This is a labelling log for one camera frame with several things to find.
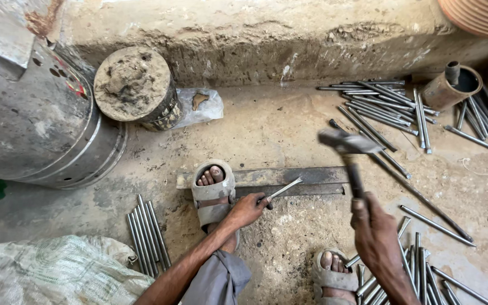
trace rust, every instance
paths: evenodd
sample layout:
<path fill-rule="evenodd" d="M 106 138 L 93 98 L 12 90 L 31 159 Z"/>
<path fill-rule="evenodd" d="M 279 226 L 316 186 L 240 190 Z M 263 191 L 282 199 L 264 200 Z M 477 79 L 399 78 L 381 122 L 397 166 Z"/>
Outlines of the rust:
<path fill-rule="evenodd" d="M 25 13 L 24 17 L 28 21 L 28 30 L 37 36 L 46 37 L 54 26 L 56 14 L 63 2 L 64 0 L 52 0 L 47 7 L 46 15 L 41 15 L 36 11 Z"/>

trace terracotta pot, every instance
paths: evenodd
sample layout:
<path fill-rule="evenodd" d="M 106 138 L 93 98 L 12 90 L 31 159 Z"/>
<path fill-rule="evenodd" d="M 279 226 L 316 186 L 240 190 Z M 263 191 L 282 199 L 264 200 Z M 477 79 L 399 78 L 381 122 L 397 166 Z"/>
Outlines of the terracotta pot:
<path fill-rule="evenodd" d="M 488 38 L 488 0 L 438 0 L 444 14 L 459 28 Z"/>

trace right hand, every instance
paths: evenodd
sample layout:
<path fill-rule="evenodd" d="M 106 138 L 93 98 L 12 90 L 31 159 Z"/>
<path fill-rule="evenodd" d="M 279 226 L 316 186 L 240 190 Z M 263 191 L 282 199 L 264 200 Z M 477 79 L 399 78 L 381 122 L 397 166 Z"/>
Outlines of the right hand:
<path fill-rule="evenodd" d="M 402 269 L 402 256 L 398 246 L 397 222 L 380 206 L 376 196 L 365 193 L 365 201 L 353 199 L 351 202 L 351 226 L 355 229 L 355 247 L 363 263 L 376 277 L 384 273 Z"/>

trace forearm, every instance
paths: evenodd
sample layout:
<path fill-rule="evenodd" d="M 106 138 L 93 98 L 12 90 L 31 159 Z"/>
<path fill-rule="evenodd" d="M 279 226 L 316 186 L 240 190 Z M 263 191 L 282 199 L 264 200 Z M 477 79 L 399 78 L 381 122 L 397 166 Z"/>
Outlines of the forearm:
<path fill-rule="evenodd" d="M 214 231 L 146 289 L 135 305 L 178 303 L 201 266 L 237 229 L 230 223 L 220 222 Z"/>

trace metal drum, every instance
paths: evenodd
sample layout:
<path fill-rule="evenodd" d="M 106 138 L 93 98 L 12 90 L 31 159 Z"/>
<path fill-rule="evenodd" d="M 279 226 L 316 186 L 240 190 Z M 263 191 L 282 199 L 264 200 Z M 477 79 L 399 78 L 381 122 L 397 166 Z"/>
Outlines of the metal drum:
<path fill-rule="evenodd" d="M 12 42 L 0 42 L 0 179 L 59 189 L 97 182 L 124 152 L 126 124 L 102 115 L 87 80 L 43 40 L 20 39 L 31 45 L 24 64 L 4 56 Z"/>

